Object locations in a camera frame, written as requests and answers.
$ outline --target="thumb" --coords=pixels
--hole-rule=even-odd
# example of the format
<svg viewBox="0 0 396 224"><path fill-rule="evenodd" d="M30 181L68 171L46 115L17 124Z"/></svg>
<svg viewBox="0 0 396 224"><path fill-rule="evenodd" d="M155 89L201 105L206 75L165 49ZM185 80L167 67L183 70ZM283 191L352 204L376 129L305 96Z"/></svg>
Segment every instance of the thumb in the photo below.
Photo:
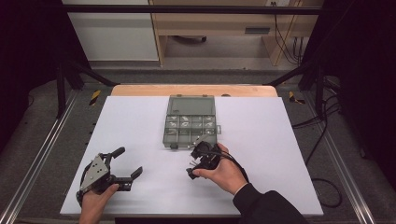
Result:
<svg viewBox="0 0 396 224"><path fill-rule="evenodd" d="M200 177L209 178L210 179L210 177L212 176L213 171L212 170L206 170L206 169L196 169L196 170L193 170L192 173L194 175L198 175Z"/></svg>
<svg viewBox="0 0 396 224"><path fill-rule="evenodd" d="M117 190L119 189L119 184L113 184L110 187L108 187L105 192L103 192L103 196L104 198L106 198L106 200L108 200L109 198L111 198L111 196L113 196L113 194L115 192L117 192Z"/></svg>

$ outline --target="black sleeve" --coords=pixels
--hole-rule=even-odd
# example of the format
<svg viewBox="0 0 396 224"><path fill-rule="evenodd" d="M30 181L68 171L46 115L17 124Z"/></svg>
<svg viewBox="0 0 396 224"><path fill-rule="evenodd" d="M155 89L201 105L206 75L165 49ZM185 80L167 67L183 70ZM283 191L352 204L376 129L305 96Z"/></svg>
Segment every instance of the black sleeve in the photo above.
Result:
<svg viewBox="0 0 396 224"><path fill-rule="evenodd" d="M240 223L308 223L278 192L271 190L261 194L251 184L236 193L233 204L241 213Z"/></svg>

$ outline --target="wall outlet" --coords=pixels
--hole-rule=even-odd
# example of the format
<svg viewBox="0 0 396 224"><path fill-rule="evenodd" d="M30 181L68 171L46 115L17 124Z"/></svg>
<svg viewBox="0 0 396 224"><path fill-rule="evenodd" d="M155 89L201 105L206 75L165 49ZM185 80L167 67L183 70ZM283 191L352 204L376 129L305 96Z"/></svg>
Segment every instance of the wall outlet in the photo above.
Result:
<svg viewBox="0 0 396 224"><path fill-rule="evenodd" d="M266 7L287 7L290 0L267 0Z"/></svg>

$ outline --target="white cabinet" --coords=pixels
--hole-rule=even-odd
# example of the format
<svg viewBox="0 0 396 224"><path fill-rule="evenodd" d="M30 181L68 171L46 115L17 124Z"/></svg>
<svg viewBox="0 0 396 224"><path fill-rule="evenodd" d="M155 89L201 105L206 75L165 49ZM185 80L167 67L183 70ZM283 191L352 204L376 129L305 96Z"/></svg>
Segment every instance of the white cabinet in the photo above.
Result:
<svg viewBox="0 0 396 224"><path fill-rule="evenodd" d="M147 0L63 0L64 4L147 5ZM68 13L92 61L158 61L149 13Z"/></svg>

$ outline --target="white table surface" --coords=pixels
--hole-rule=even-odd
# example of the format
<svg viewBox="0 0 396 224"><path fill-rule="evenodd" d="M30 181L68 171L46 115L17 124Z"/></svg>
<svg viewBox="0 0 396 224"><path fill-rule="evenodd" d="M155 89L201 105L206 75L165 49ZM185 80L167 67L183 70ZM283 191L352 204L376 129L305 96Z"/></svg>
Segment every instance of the white table surface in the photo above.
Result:
<svg viewBox="0 0 396 224"><path fill-rule="evenodd" d="M62 215L78 216L76 200L85 166L98 153L119 147L126 151L111 162L111 174L143 174L132 190L117 192L105 214L115 217L232 217L239 212L233 195L208 179L191 180L186 172L192 157L187 149L163 146L168 96L109 96L68 191ZM276 190L303 215L321 216L310 176L279 97L215 97L218 141L245 168L260 192Z"/></svg>

